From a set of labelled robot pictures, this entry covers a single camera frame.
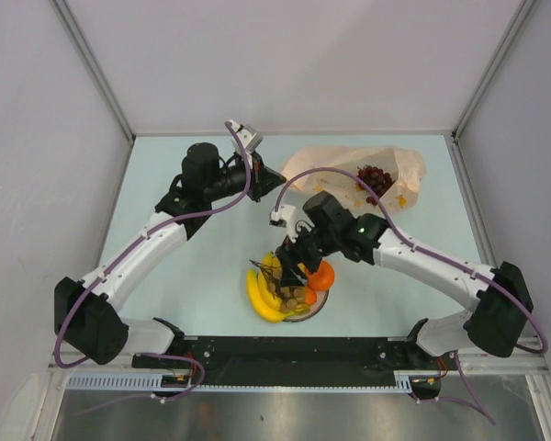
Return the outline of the green orange fake mango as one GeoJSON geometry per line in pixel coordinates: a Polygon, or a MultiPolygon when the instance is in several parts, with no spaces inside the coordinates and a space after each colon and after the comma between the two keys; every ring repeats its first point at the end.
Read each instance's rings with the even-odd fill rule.
{"type": "Polygon", "coordinates": [[[304,303],[311,306],[317,301],[317,293],[310,287],[304,288],[304,303]]]}

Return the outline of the orange fake tangerine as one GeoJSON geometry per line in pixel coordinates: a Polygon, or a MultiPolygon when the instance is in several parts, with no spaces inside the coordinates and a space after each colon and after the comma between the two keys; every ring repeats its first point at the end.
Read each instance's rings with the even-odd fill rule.
{"type": "Polygon", "coordinates": [[[327,291],[335,281],[335,272],[333,267],[326,260],[320,262],[319,268],[315,272],[305,270],[308,280],[308,286],[315,291],[327,291]]]}

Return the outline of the yellow fake banana bunch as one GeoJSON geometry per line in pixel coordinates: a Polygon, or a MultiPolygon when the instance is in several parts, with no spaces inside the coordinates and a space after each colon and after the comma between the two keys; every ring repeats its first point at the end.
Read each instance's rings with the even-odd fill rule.
{"type": "Polygon", "coordinates": [[[299,322],[308,317],[309,306],[300,304],[291,311],[282,312],[285,303],[268,287],[265,272],[272,273],[273,269],[280,269],[273,253],[267,253],[261,262],[252,262],[245,277],[245,287],[248,300],[254,312],[266,322],[299,322]]]}

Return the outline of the translucent orange plastic bag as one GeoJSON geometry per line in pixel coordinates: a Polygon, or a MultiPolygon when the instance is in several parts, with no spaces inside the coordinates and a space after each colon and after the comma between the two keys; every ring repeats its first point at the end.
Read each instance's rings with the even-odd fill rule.
{"type": "Polygon", "coordinates": [[[426,175],[426,164],[419,152],[394,145],[309,145],[287,160],[282,175],[291,179],[313,169],[318,171],[299,178],[290,188],[310,196],[324,190],[354,214],[381,213],[370,195],[354,181],[355,177],[365,180],[373,169],[388,175],[391,185],[386,190],[379,189],[377,194],[392,214],[416,204],[426,175]]]}

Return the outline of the red fake grape bunch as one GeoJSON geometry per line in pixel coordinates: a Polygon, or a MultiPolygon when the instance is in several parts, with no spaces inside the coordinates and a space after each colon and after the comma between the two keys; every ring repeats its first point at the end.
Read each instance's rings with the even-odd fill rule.
{"type": "Polygon", "coordinates": [[[376,194],[378,199],[381,199],[395,183],[389,172],[372,165],[359,168],[357,177],[376,194]]]}

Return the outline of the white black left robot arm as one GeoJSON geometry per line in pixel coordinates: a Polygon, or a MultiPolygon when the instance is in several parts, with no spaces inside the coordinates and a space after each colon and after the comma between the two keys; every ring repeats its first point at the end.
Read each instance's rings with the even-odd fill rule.
{"type": "Polygon", "coordinates": [[[62,359],[63,343],[98,365],[122,353],[152,354],[165,367],[178,365],[185,346],[175,339],[176,327],[162,319],[123,321],[119,312],[142,280],[216,214],[214,202],[244,196],[258,202],[285,181],[258,153],[236,152],[223,162],[211,143],[190,146],[181,173],[132,242],[82,279],[65,277],[56,285],[57,365],[73,367],[62,359]]]}

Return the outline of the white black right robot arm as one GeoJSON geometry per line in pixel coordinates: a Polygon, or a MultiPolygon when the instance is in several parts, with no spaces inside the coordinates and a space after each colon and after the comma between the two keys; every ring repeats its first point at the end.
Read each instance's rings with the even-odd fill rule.
{"type": "Polygon", "coordinates": [[[438,356],[475,346],[508,357],[518,344],[533,303],[518,266],[498,267],[454,259],[416,243],[375,214],[354,216],[331,194],[321,191],[302,207],[309,218],[299,226],[297,210],[283,204],[270,222],[287,236],[276,249],[283,285],[292,286],[319,269],[324,257],[340,253],[350,261],[391,269],[438,290],[462,310],[442,319],[421,319],[411,329],[405,357],[427,368],[438,356]]]}

